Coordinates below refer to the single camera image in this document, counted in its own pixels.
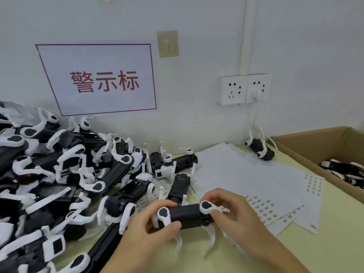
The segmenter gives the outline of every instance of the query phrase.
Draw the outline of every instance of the white wall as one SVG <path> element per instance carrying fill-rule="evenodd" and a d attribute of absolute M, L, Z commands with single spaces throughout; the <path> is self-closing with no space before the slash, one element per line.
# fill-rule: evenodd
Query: white wall
<path fill-rule="evenodd" d="M 245 0 L 0 0 L 1 99 L 57 106 L 35 43 L 155 39 L 178 30 L 180 56 L 156 57 L 159 112 L 95 120 L 96 131 L 167 151 L 242 142 L 251 105 L 216 104 L 236 75 Z M 271 135 L 364 115 L 364 0 L 258 0 L 249 73 L 272 73 L 258 122 Z"/>
<path fill-rule="evenodd" d="M 364 122 L 364 0 L 258 0 L 249 73 L 272 73 L 272 135 Z"/>
<path fill-rule="evenodd" d="M 162 140 L 172 153 L 239 143 L 244 108 L 218 106 L 216 93 L 219 76 L 238 73 L 245 0 L 105 1 L 0 0 L 1 99 L 59 113 L 35 43 L 156 40 L 157 31 L 177 30 L 180 56 L 154 57 L 158 113 L 104 117 L 93 129 L 138 145 Z"/>

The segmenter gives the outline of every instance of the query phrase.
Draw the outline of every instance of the wall switch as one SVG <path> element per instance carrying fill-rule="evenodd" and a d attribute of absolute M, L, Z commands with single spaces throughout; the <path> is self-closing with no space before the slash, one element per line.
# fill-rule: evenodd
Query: wall switch
<path fill-rule="evenodd" d="M 180 56 L 177 31 L 157 31 L 159 57 Z"/>
<path fill-rule="evenodd" d="M 223 76 L 220 78 L 218 104 L 244 103 L 248 76 Z"/>
<path fill-rule="evenodd" d="M 268 99 L 271 88 L 271 74 L 248 75 L 248 86 L 246 89 L 246 103 L 257 101 L 257 90 L 261 90 L 261 100 Z"/>

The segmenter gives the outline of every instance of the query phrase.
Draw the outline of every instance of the pile of robot dogs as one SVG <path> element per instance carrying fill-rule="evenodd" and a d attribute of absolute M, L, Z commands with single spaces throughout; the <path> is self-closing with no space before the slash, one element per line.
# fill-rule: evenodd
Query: pile of robot dogs
<path fill-rule="evenodd" d="M 330 159 L 330 161 L 323 161 L 321 167 L 339 177 L 341 180 L 364 189 L 364 166 L 355 162 L 345 164 L 338 160 Z"/>
<path fill-rule="evenodd" d="M 144 196 L 147 201 L 162 198 L 153 175 L 174 180 L 167 198 L 178 203 L 161 208 L 152 218 L 154 226 L 176 220 L 182 229 L 202 226 L 210 235 L 203 254 L 212 247 L 209 212 L 218 207 L 186 202 L 198 162 L 192 149 L 175 159 L 162 147 L 149 154 L 130 138 L 93 132 L 89 117 L 79 123 L 70 118 L 62 129 L 51 112 L 32 111 L 0 102 L 0 273 L 55 273 L 52 260 L 65 251 L 66 242 L 103 232 L 88 253 L 58 271 L 99 272 L 121 240 L 135 203 Z M 191 175 L 178 174 L 188 168 Z M 118 191 L 110 195 L 115 187 Z M 180 235 L 176 240 L 177 254 Z"/>

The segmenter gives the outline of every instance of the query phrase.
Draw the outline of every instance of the white pipe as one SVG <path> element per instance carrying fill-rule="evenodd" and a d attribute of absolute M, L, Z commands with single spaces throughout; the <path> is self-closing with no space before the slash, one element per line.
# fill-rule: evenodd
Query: white pipe
<path fill-rule="evenodd" d="M 248 74 L 250 46 L 252 43 L 256 3 L 257 0 L 245 0 L 243 34 L 241 37 L 241 50 L 240 50 L 240 66 L 239 66 L 240 76 Z"/>

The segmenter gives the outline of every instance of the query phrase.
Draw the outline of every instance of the left hand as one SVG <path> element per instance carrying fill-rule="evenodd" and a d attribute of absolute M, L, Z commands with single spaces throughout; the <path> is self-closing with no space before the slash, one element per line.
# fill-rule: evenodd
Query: left hand
<path fill-rule="evenodd" d="M 101 273 L 143 271 L 155 251 L 170 241 L 182 226 L 179 221 L 175 221 L 159 231 L 151 233 L 153 227 L 151 217 L 162 207 L 175 206 L 177 204 L 173 201 L 160 200 L 137 213 Z"/>

